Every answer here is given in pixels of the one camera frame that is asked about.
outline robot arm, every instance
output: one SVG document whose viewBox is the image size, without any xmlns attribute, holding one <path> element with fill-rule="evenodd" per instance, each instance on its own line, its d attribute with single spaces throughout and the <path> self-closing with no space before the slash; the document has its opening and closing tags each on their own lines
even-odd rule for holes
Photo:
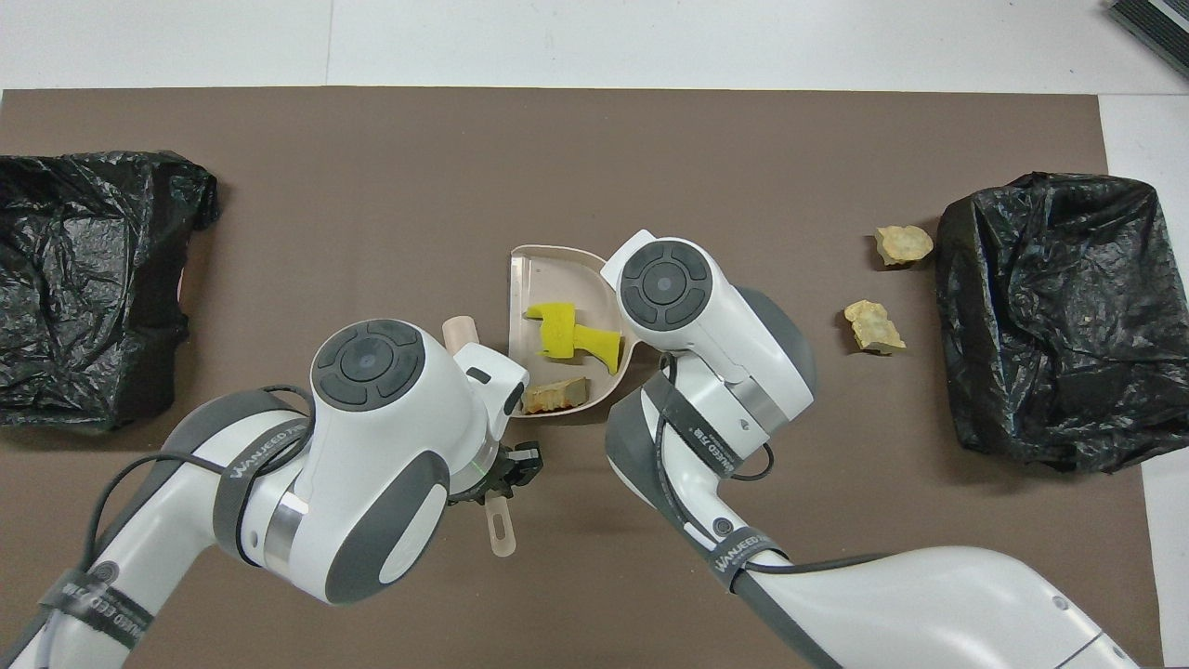
<svg viewBox="0 0 1189 669">
<path fill-rule="evenodd" d="M 800 332 L 703 248 L 634 235 L 603 270 L 666 368 L 611 409 L 606 453 L 711 574 L 817 667 L 1135 667 L 1048 581 L 1007 556 L 937 548 L 794 564 L 722 499 L 731 476 L 812 402 Z"/>
<path fill-rule="evenodd" d="M 120 667 L 213 544 L 332 605 L 378 593 L 421 556 L 447 504 L 510 494 L 540 468 L 535 449 L 498 443 L 527 380 L 476 343 L 451 358 L 407 322 L 344 328 L 312 366 L 310 418 L 250 391 L 178 424 L 158 457 L 189 462 L 153 467 L 0 664 Z"/>
</svg>

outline velcro strap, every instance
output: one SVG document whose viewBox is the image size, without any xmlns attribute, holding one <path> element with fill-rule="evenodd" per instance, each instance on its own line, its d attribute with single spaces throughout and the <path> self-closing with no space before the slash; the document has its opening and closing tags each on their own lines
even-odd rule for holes
<svg viewBox="0 0 1189 669">
<path fill-rule="evenodd" d="M 726 479 L 743 465 L 722 435 L 685 399 L 663 374 L 655 374 L 644 384 L 644 393 L 660 411 L 665 421 L 677 430 L 681 441 L 690 447 L 698 460 L 706 463 L 719 479 Z"/>
<path fill-rule="evenodd" d="M 153 619 L 128 595 L 77 569 L 67 570 L 38 604 L 86 623 L 128 650 L 137 646 Z"/>
<path fill-rule="evenodd" d="M 735 576 L 751 560 L 751 556 L 766 550 L 785 555 L 767 535 L 754 528 L 743 526 L 726 535 L 715 547 L 715 550 L 710 551 L 706 562 L 710 563 L 710 572 L 715 579 L 718 579 L 724 588 L 734 593 Z"/>
<path fill-rule="evenodd" d="M 306 435 L 308 423 L 309 419 L 295 418 L 269 430 L 257 437 L 224 469 L 219 488 L 215 490 L 213 522 L 219 548 L 232 557 L 239 557 L 249 564 L 259 567 L 249 560 L 239 541 L 244 525 L 244 509 L 247 506 L 249 496 L 252 494 L 252 482 L 256 480 L 256 473 L 266 462 Z"/>
</svg>

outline beige tray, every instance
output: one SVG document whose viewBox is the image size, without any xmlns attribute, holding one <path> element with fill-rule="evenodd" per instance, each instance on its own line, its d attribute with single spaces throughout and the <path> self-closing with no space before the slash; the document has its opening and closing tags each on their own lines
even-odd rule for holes
<svg viewBox="0 0 1189 669">
<path fill-rule="evenodd" d="M 615 291 L 599 276 L 604 264 L 606 260 L 594 253 L 568 246 L 527 244 L 512 248 L 508 356 L 528 371 L 529 384 L 534 386 L 574 377 L 590 379 L 590 399 L 586 404 L 535 415 L 524 415 L 521 408 L 516 408 L 512 418 L 547 418 L 579 412 L 606 399 L 623 379 L 628 361 L 631 360 L 631 351 L 640 341 L 624 324 Z M 580 324 L 621 332 L 623 353 L 619 356 L 618 373 L 611 375 L 606 366 L 586 353 L 578 353 L 567 361 L 537 355 L 541 351 L 541 321 L 524 317 L 524 310 L 541 302 L 573 302 Z"/>
</svg>

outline brown mat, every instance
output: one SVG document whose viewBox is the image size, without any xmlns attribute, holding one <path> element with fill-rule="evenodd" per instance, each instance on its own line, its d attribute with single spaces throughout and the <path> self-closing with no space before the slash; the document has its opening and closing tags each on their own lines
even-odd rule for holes
<svg viewBox="0 0 1189 669">
<path fill-rule="evenodd" d="M 1064 478 L 957 447 L 932 265 L 881 271 L 877 225 L 1030 170 L 1106 170 L 1086 96 L 517 89 L 6 91 L 0 152 L 171 149 L 221 179 L 195 236 L 194 336 L 166 416 L 87 440 L 0 433 L 0 640 L 74 563 L 107 479 L 214 396 L 302 384 L 340 326 L 438 332 L 474 315 L 507 345 L 508 253 L 604 257 L 640 227 L 686 235 L 805 330 L 822 393 L 776 469 L 724 497 L 798 561 L 970 544 L 1019 557 L 1141 664 L 1159 632 L 1139 468 Z M 841 309 L 891 309 L 910 352 L 853 353 Z M 654 356 L 637 356 L 638 384 Z M 476 506 L 446 515 L 401 583 L 333 610 L 205 554 L 128 667 L 801 667 L 722 592 L 603 455 L 606 406 L 515 425 L 546 471 L 491 555 Z M 749 467 L 757 468 L 760 463 Z"/>
</svg>

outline crumpled plastic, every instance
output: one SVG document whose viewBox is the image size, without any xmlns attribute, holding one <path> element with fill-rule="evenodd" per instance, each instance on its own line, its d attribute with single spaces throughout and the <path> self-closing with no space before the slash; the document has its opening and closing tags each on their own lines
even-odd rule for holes
<svg viewBox="0 0 1189 669">
<path fill-rule="evenodd" d="M 964 448 L 1109 473 L 1189 443 L 1189 309 L 1151 185 L 980 190 L 942 215 L 936 277 Z"/>
<path fill-rule="evenodd" d="M 218 216 L 215 177 L 176 153 L 0 157 L 0 425 L 168 409 L 187 244 Z"/>
</svg>

